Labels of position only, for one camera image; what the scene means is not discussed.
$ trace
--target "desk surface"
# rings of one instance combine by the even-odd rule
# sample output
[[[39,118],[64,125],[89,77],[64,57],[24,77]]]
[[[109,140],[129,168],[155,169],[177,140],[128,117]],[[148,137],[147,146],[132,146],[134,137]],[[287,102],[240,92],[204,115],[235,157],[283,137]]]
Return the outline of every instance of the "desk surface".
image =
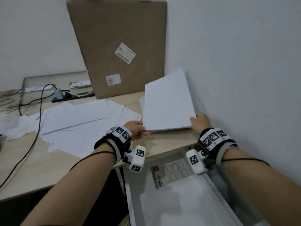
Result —
[[[128,95],[120,95],[107,98],[119,104],[125,105],[127,108],[142,114],[142,109],[138,102],[138,98],[144,96],[144,92],[132,93]],[[32,98],[39,98],[40,92],[32,92]],[[82,104],[96,100],[95,97],[71,100],[69,103],[73,105]],[[42,109],[46,109],[56,105],[51,100],[43,102]],[[38,108],[29,108],[29,115],[37,113]],[[17,140],[4,141],[0,151],[0,183],[4,181],[15,164],[26,154],[30,148],[36,132],[29,133]],[[139,141],[134,141],[133,145],[142,145],[146,147],[146,162],[157,160],[177,153],[179,148],[195,144],[198,136],[190,129],[164,131],[152,133]],[[48,145],[41,138],[38,138],[34,148],[28,155],[26,160],[18,166],[11,178],[0,190],[0,200],[20,196],[36,190],[53,186],[57,183],[79,160],[78,157],[70,155],[66,152],[57,150],[48,153]]]

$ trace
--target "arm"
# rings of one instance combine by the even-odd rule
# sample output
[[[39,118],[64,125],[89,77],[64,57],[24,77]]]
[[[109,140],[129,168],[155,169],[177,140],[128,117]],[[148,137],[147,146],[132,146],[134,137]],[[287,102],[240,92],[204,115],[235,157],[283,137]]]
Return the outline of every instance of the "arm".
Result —
[[[197,133],[210,128],[205,114],[191,118]],[[253,158],[238,148],[228,149],[222,159]],[[271,225],[299,225],[301,222],[301,187],[278,171],[259,161],[227,161],[222,163],[237,188]]]
[[[129,121],[124,127],[132,133],[132,140],[149,133],[142,122]],[[95,151],[114,150],[106,143]],[[65,175],[35,206],[21,226],[82,225],[98,198],[115,164],[115,155],[101,153],[86,158]]]

